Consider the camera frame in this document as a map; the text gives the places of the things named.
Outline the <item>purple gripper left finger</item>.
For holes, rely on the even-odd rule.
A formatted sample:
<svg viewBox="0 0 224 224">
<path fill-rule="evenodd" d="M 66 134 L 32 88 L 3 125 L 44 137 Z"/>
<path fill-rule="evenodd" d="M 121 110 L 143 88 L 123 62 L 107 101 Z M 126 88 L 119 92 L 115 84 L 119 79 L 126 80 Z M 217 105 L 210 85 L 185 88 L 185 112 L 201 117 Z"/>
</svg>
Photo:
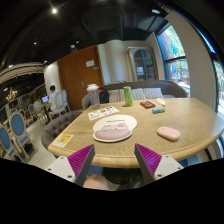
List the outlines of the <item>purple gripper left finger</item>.
<svg viewBox="0 0 224 224">
<path fill-rule="evenodd" d="M 94 145 L 86 146 L 66 157 L 59 156 L 46 171 L 82 186 L 95 155 Z"/>
</svg>

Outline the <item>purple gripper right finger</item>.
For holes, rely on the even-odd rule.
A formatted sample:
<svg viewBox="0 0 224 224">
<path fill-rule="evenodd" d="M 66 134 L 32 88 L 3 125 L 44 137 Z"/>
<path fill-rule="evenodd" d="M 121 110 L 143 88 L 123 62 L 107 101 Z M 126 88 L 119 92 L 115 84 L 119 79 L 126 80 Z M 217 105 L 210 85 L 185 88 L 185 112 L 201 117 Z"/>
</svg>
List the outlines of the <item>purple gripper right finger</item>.
<svg viewBox="0 0 224 224">
<path fill-rule="evenodd" d="M 145 185 L 183 169 L 183 166 L 170 155 L 160 155 L 140 144 L 135 144 L 134 154 Z"/>
</svg>

